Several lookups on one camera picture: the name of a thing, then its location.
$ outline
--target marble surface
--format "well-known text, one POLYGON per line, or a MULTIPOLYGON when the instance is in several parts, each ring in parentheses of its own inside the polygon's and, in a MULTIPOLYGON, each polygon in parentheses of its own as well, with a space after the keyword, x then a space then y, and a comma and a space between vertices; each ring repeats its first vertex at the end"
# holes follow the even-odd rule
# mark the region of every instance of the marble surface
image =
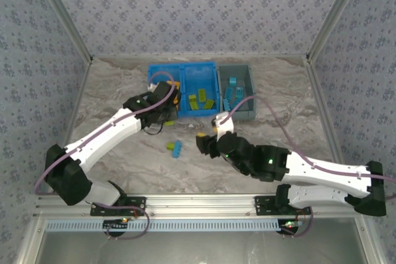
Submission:
MULTIPOLYGON (((266 98, 298 146, 308 156, 330 160, 311 86, 302 59, 274 57, 142 57, 94 59, 72 133, 76 141, 104 123, 129 97, 146 91, 147 67, 153 63, 214 60, 250 63, 256 93, 266 98)), ((257 103, 255 121, 235 122, 235 130, 253 144, 289 147, 269 110, 257 103)), ((127 193, 250 193, 274 192, 277 183, 259 182, 236 172, 220 158, 201 155, 197 132, 212 134, 209 118, 179 119, 175 126, 150 136, 139 132, 114 147, 88 173, 111 180, 127 193), (178 159, 166 150, 168 142, 183 143, 178 159)))

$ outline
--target blue lego brick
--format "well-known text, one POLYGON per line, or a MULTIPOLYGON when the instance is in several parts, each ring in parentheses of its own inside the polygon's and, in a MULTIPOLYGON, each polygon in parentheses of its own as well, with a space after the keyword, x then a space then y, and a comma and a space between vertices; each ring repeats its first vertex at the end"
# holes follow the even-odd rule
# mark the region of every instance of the blue lego brick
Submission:
POLYGON ((243 98, 243 88, 242 87, 236 87, 235 91, 235 98, 243 98))
POLYGON ((236 77, 230 77, 230 86, 236 85, 236 77))
POLYGON ((237 98, 237 99, 235 99, 235 101, 234 101, 233 105, 231 106, 231 108, 234 109, 235 106, 236 106, 239 102, 241 102, 241 101, 242 101, 242 98, 237 98))
POLYGON ((228 99, 223 99, 223 105, 224 105, 224 110, 225 111, 230 111, 230 102, 228 101, 228 99))
POLYGON ((174 148, 173 148, 173 152, 172 152, 172 157, 177 159, 180 156, 180 151, 181 151, 181 142, 179 140, 177 140, 174 143, 174 148))
POLYGON ((233 90, 231 87, 228 87, 228 88, 225 90, 225 96, 224 96, 224 98, 227 99, 228 102, 230 102, 231 99, 233 99, 233 93, 234 93, 234 90, 233 90))

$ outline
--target wallpaper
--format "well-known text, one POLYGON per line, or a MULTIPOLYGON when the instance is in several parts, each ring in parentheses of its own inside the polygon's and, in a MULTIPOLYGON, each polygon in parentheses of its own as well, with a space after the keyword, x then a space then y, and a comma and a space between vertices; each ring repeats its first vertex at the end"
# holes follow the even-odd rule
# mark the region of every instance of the wallpaper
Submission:
POLYGON ((334 0, 62 0, 92 55, 306 53, 334 0))
MULTIPOLYGON (((396 0, 351 0, 316 61, 345 159, 396 178, 396 0)), ((386 192, 396 187, 386 184, 386 192)), ((396 203, 377 228, 396 263, 396 203)))
POLYGON ((45 152, 63 141, 85 66, 47 0, 0 0, 0 263, 15 259, 45 152))

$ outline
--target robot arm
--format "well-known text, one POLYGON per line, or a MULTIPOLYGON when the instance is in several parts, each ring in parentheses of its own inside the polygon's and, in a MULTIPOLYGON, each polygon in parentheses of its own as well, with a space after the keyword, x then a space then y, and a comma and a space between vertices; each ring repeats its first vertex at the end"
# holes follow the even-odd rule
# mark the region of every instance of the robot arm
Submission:
POLYGON ((135 114, 161 101, 170 89, 171 85, 160 82, 155 88, 150 88, 152 92, 128 99, 111 119, 82 139, 68 144, 65 148, 53 145, 47 151, 45 168, 62 156, 69 156, 46 176, 45 181, 68 205, 84 200, 104 205, 120 204, 119 201, 125 194, 117 185, 110 181, 89 180, 86 173, 125 138, 154 123, 176 120, 178 114, 174 102, 180 101, 180 92, 177 89, 156 108, 135 114))
POLYGON ((316 166, 356 174, 356 177, 327 173, 307 164, 299 154, 286 148, 250 144, 245 138, 234 133, 231 118, 221 124, 227 115, 228 112, 218 114, 212 121, 217 135, 197 136, 200 152, 210 155, 211 158, 222 156, 241 174, 250 175, 260 181, 287 183, 278 186, 279 206, 282 203, 296 208, 348 204, 353 206, 355 211, 365 215, 386 215, 383 181, 358 177, 361 174, 382 175, 380 163, 370 161, 367 165, 345 166, 309 158, 316 166))

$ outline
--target cable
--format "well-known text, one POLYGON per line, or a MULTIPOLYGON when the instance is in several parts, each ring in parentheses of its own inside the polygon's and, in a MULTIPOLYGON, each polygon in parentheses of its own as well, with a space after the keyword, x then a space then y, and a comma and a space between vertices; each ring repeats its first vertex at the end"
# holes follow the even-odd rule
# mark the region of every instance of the cable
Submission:
POLYGON ((147 130, 146 130, 146 127, 143 128, 143 131, 144 131, 146 134, 149 134, 149 135, 158 135, 159 133, 161 133, 162 128, 163 128, 163 122, 161 123, 160 130, 158 130, 158 131, 155 132, 155 133, 151 133, 151 132, 147 131, 147 130))
POLYGON ((150 216, 143 208, 134 207, 132 205, 128 206, 128 207, 112 207, 112 206, 101 204, 101 203, 95 203, 95 204, 98 205, 99 207, 108 208, 110 210, 137 210, 137 211, 141 212, 143 215, 145 215, 145 217, 147 218, 147 224, 146 224, 146 227, 144 228, 144 230, 142 232, 140 232, 138 235, 134 235, 134 236, 113 237, 110 235, 110 229, 111 229, 111 227, 113 227, 114 224, 110 224, 106 230, 106 234, 109 239, 114 239, 116 241, 128 241, 129 239, 137 239, 137 238, 142 237, 149 230, 150 216))
MULTIPOLYGON (((301 159, 303 159, 305 162, 307 162, 307 164, 311 165, 312 168, 316 168, 320 171, 329 173, 329 174, 336 174, 338 176, 350 176, 350 177, 357 177, 357 178, 361 178, 361 177, 370 177, 371 179, 382 179, 384 181, 388 181, 388 182, 393 182, 394 184, 396 184, 396 179, 393 179, 391 177, 388 176, 380 176, 379 174, 367 174, 367 173, 362 173, 362 174, 357 174, 357 173, 350 173, 350 172, 342 172, 342 171, 336 171, 336 170, 331 170, 331 169, 327 169, 327 168, 323 168, 319 165, 314 164, 311 160, 309 160, 307 157, 305 157, 304 153, 299 149, 299 147, 297 146, 297 144, 295 144, 295 142, 293 141, 293 139, 291 138, 291 136, 289 135, 289 133, 286 131, 285 127, 282 125, 282 123, 280 122, 277 114, 275 113, 275 111, 273 111, 271 105, 268 104, 268 102, 263 99, 263 98, 258 98, 256 96, 248 96, 245 97, 241 102, 239 102, 232 111, 230 111, 230 113, 227 115, 227 117, 222 120, 220 122, 221 124, 224 124, 230 117, 232 117, 232 115, 235 113, 235 111, 242 105, 244 104, 247 100, 250 99, 260 99, 263 104, 266 105, 266 107, 270 110, 272 116, 274 117, 274 119, 276 120, 276 122, 278 123, 279 127, 281 128, 281 130, 283 131, 283 134, 285 134, 285 137, 287 138, 287 140, 289 141, 289 144, 291 145, 291 147, 293 148, 293 150, 297 153, 297 155, 299 155, 301 157, 301 159)), ((386 200, 392 200, 396 198, 396 193, 386 197, 386 200)))
POLYGON ((314 212, 312 211, 312 207, 309 207, 309 211, 311 212, 311 219, 309 220, 307 228, 303 232, 301 232, 299 234, 295 234, 295 233, 291 232, 290 230, 287 230, 286 228, 281 228, 281 230, 289 233, 290 236, 295 237, 295 238, 299 238, 299 237, 302 237, 305 234, 307 234, 309 232, 309 230, 311 230, 312 225, 314 224, 314 212))
MULTIPOLYGON (((166 96, 160 100, 159 102, 149 106, 148 108, 144 108, 144 109, 140 109, 138 111, 134 111, 134 112, 130 112, 129 114, 125 114, 121 117, 119 117, 117 120, 115 120, 113 122, 113 124, 117 124, 119 122, 121 122, 124 119, 127 119, 129 117, 135 116, 136 114, 141 114, 141 113, 145 113, 146 111, 150 111, 158 106, 160 106, 161 104, 163 104, 166 100, 168 100, 168 98, 172 95, 173 90, 175 88, 174 85, 174 80, 172 75, 170 75, 168 72, 165 71, 158 71, 156 73, 154 73, 151 77, 148 83, 151 83, 152 80, 154 79, 154 77, 163 74, 166 75, 167 77, 170 78, 170 80, 172 81, 172 86, 171 86, 171 90, 169 91, 168 94, 166 94, 166 96)), ((35 184, 35 194, 36 195, 52 195, 51 193, 41 193, 39 192, 40 189, 40 185, 41 183, 44 181, 44 178, 62 161, 64 161, 66 158, 70 157, 71 155, 73 155, 75 152, 77 152, 77 150, 82 149, 84 146, 86 146, 88 143, 90 143, 92 140, 94 140, 95 138, 97 138, 100 134, 102 134, 103 132, 105 132, 106 130, 108 130, 110 127, 112 127, 112 124, 108 124, 107 126, 104 126, 104 128, 100 129, 97 133, 93 134, 91 137, 89 137, 88 139, 86 139, 84 142, 82 142, 78 147, 76 147, 75 149, 71 150, 69 153, 66 153, 65 155, 63 155, 62 157, 60 157, 59 159, 57 159, 53 164, 51 164, 50 166, 48 166, 48 168, 44 171, 44 173, 39 177, 39 179, 37 180, 36 184, 35 184)))

